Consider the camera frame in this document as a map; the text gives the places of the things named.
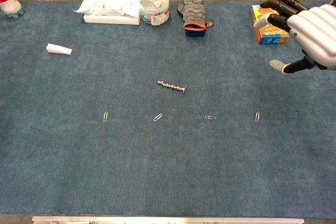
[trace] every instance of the robot finger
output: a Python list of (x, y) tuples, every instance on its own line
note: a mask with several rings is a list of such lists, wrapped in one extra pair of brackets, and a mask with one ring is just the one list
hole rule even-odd
[(286, 32), (290, 31), (290, 27), (287, 25), (287, 17), (280, 16), (274, 13), (268, 13), (262, 18), (260, 18), (257, 22), (254, 24), (254, 28), (262, 28), (263, 26), (267, 24), (272, 24), (280, 29), (285, 30)]
[(297, 11), (302, 11), (302, 10), (309, 10), (310, 7), (307, 5), (304, 5), (302, 2), (298, 0), (280, 0), (284, 2), (286, 5), (289, 5), (290, 7), (294, 8)]
[(292, 15), (298, 14), (299, 11), (286, 5), (280, 0), (267, 0), (260, 4), (262, 8), (272, 8), (276, 10), (281, 16), (290, 17)]
[(317, 65), (316, 62), (308, 59), (307, 57), (303, 57), (302, 59), (292, 63), (283, 63), (280, 60), (274, 59), (271, 60), (269, 64), (271, 67), (282, 73), (295, 73), (305, 69), (312, 69)]

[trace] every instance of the robotic hand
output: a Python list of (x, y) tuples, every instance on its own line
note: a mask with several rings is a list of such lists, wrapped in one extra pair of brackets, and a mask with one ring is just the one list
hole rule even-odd
[(336, 7), (322, 5), (309, 8), (297, 0), (268, 0), (260, 5), (280, 15), (267, 14), (254, 24), (261, 28), (272, 24), (287, 32), (302, 47), (303, 59), (293, 63), (271, 60), (269, 64), (282, 73), (295, 73), (317, 66), (336, 70)]

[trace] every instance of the push pins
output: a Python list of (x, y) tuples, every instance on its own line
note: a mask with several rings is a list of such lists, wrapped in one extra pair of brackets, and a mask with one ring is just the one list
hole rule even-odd
[(176, 90), (182, 91), (183, 93), (185, 92), (185, 89), (186, 89), (186, 86), (184, 88), (181, 88), (181, 87), (175, 86), (173, 84), (163, 83), (163, 81), (158, 81), (158, 84), (160, 84), (160, 85), (162, 85), (166, 88), (171, 88), (171, 89), (176, 89)]

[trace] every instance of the knit glove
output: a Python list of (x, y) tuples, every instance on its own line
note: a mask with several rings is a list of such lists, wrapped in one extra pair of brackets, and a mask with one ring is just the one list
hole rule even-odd
[(177, 11), (183, 16), (183, 28), (189, 31), (204, 31), (214, 22), (205, 19), (205, 6), (202, 0), (183, 0), (177, 5)]

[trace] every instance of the paperclip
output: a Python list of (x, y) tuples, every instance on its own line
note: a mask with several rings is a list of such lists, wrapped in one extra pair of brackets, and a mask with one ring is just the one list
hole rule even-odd
[(256, 113), (256, 122), (259, 122), (259, 118), (260, 118), (260, 113), (257, 112), (257, 113)]
[(156, 122), (158, 119), (160, 119), (162, 117), (162, 114), (158, 114), (154, 119), (153, 121)]
[(105, 111), (105, 113), (104, 113), (104, 122), (106, 122), (107, 121), (107, 115), (108, 115), (108, 113), (107, 113), (107, 111)]
[(205, 118), (205, 119), (210, 119), (210, 120), (214, 120), (214, 119), (216, 119), (216, 117), (215, 117), (215, 116), (212, 116), (212, 115), (206, 115), (204, 118)]

